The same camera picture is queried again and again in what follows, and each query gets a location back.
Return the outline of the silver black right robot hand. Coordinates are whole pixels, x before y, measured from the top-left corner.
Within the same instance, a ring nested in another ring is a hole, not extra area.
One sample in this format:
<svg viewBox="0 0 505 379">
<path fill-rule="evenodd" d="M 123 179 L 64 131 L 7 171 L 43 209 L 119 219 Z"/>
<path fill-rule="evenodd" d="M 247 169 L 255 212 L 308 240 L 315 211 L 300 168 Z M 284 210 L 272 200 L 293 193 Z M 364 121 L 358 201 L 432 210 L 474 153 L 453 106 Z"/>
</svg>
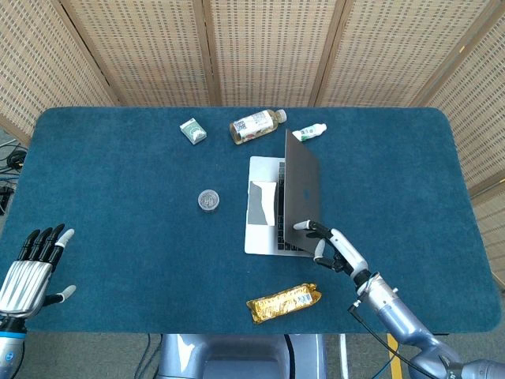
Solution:
<svg viewBox="0 0 505 379">
<path fill-rule="evenodd" d="M 359 288 L 366 283 L 372 276 L 368 270 L 368 262 L 347 240 L 347 238 L 337 229 L 330 229 L 316 221 L 306 220 L 293 225 L 296 231 L 309 231 L 307 238 L 316 238 L 316 244 L 313 261 L 317 265 L 329 268 L 334 272 L 344 272 L 347 274 Z M 332 259 L 324 257 L 326 243 L 332 245 L 334 256 Z"/>
</svg>

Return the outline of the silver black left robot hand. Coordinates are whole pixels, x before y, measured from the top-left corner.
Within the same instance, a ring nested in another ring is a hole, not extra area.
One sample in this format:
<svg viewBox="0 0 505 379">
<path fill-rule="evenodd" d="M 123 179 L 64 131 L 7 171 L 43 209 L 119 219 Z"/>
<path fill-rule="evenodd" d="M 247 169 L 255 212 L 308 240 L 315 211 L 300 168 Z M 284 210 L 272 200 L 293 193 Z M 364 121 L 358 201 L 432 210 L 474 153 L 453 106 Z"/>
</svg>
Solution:
<svg viewBox="0 0 505 379">
<path fill-rule="evenodd" d="M 41 308 L 65 302 L 77 287 L 49 295 L 47 288 L 58 262 L 75 230 L 64 231 L 64 224 L 34 230 L 24 241 L 1 286 L 1 315 L 28 319 Z"/>
</svg>

